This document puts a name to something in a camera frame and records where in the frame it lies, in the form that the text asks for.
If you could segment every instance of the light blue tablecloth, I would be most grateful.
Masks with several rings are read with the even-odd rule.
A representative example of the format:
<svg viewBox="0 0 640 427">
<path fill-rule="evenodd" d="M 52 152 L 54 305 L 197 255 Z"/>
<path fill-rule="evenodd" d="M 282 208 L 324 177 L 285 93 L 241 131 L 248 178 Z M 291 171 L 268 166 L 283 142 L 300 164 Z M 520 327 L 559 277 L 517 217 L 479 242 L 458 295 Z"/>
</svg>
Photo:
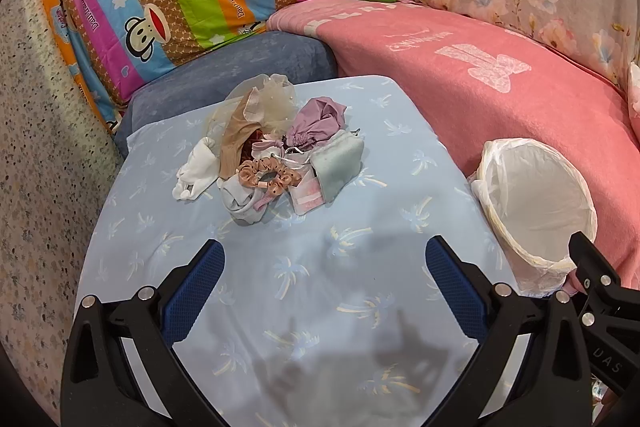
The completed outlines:
<svg viewBox="0 0 640 427">
<path fill-rule="evenodd" d="M 129 139 L 78 296 L 128 299 L 216 238 L 224 273 L 174 349 L 232 427 L 419 426 L 476 346 L 427 272 L 428 238 L 444 236 L 492 282 L 513 276 L 464 176 L 396 83 L 362 76 L 296 92 L 301 107 L 313 96 L 347 105 L 349 129 L 362 129 L 362 172 L 334 203 L 297 216 L 283 196 L 247 226 L 215 185 L 175 201 L 175 172 L 214 106 L 147 125 Z M 131 343 L 127 352 L 161 410 Z"/>
</svg>

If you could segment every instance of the red mouth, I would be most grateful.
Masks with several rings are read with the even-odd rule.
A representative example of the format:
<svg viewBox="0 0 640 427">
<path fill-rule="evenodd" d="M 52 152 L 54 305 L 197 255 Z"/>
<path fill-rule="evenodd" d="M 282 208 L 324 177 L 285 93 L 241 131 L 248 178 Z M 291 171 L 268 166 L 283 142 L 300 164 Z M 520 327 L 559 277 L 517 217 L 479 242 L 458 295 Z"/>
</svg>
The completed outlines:
<svg viewBox="0 0 640 427">
<path fill-rule="evenodd" d="M 154 12 L 152 9 L 149 9 L 149 15 L 151 16 L 151 23 L 153 24 L 154 28 L 156 29 L 158 34 L 162 37 L 162 40 L 165 40 L 166 32 L 164 31 L 164 25 L 162 24 L 160 17 L 158 17 L 156 15 L 156 12 Z"/>
</svg>

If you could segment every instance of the blue gripper pad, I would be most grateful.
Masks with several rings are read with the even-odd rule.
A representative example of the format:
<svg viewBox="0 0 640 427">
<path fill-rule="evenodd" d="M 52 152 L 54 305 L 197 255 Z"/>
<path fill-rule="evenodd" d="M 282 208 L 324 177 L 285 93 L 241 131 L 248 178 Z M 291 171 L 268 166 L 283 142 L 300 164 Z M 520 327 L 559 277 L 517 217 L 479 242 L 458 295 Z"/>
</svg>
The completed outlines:
<svg viewBox="0 0 640 427">
<path fill-rule="evenodd" d="M 164 307 L 161 333 L 169 346 L 187 338 L 223 269 L 225 249 L 214 241 Z"/>
<path fill-rule="evenodd" d="M 484 302 L 436 237 L 427 242 L 425 258 L 460 328 L 470 339 L 482 344 L 488 333 Z"/>
</svg>

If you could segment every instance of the speckled fabric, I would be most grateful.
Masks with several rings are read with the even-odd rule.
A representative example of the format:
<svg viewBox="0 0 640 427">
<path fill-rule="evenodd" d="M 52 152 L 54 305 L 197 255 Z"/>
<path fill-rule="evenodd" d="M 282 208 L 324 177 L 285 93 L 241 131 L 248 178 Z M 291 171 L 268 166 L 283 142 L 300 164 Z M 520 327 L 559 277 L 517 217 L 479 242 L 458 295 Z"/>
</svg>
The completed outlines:
<svg viewBox="0 0 640 427">
<path fill-rule="evenodd" d="M 0 341 L 60 421 L 86 247 L 121 158 L 60 56 L 40 0 L 2 0 Z"/>
</svg>

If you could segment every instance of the pile of clothes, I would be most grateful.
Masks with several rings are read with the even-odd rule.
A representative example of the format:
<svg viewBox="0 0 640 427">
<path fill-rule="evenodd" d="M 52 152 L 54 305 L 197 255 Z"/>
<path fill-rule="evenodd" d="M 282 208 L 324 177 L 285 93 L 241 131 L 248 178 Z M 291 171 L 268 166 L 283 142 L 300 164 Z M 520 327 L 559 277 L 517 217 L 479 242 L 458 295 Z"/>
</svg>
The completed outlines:
<svg viewBox="0 0 640 427">
<path fill-rule="evenodd" d="M 244 81 L 220 104 L 206 136 L 177 172 L 173 195 L 194 200 L 217 181 L 234 219 L 255 223 L 288 193 L 298 215 L 329 203 L 360 172 L 364 140 L 346 130 L 346 107 L 326 96 L 298 110 L 286 76 Z"/>
</svg>

